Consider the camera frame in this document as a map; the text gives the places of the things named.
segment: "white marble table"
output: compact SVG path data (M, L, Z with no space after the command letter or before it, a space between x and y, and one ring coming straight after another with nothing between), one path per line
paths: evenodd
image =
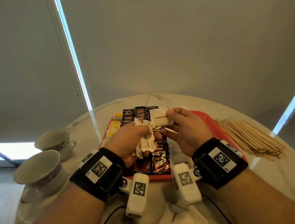
M101 138L108 126L108 123L115 112L121 112L122 109L134 108L136 106L172 106L185 107L188 110L198 110L207 113L213 119L243 119L254 125L266 133L270 130L229 107L220 105L215 102L177 94L144 94L126 97L101 105L90 112L80 116L67 126L71 132L71 138L77 142L74 148L74 155L68 161L63 163L68 176L70 177L77 169L78 163L93 149L97 149L100 145ZM249 162L249 167L254 170L260 177L267 181L270 185L281 191L289 198L295 200L295 151L289 147L286 155L289 161L284 159L267 160L266 158L257 158L242 151ZM201 193L209 195L221 208L227 216L224 205L219 200L214 190L204 184L198 183ZM28 204L19 204L16 214L16 223L31 223L46 209L62 192L40 198ZM175 202L175 189L172 182L150 183L148 190L148 200L145 214L139 223L158 223L164 210L166 201ZM116 195L109 197L106 202L106 210L104 212L103 221L113 211L114 208L125 204L127 196ZM216 208L206 198L195 204L200 213L209 221L209 223L227 223L227 221L219 214ZM125 223L126 217L123 215L124 210L117 211L109 220L109 223Z

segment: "right hand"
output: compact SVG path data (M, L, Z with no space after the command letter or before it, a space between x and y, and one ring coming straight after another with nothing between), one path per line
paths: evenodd
M188 110L172 108L168 109L166 114L175 122L167 128L177 133L166 129L161 129L161 133L176 141L185 155L192 157L201 145L213 138L213 134L202 119Z

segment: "white teacup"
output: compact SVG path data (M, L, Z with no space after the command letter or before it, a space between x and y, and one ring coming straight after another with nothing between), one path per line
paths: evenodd
M60 153L61 162L65 162L73 155L76 142L70 139L70 131L66 128L46 132L40 136L34 146L42 151L56 150Z
M15 171L13 179L18 184L28 185L21 196L21 202L28 203L42 194L51 194L59 189L66 176L59 152L48 150L23 162Z

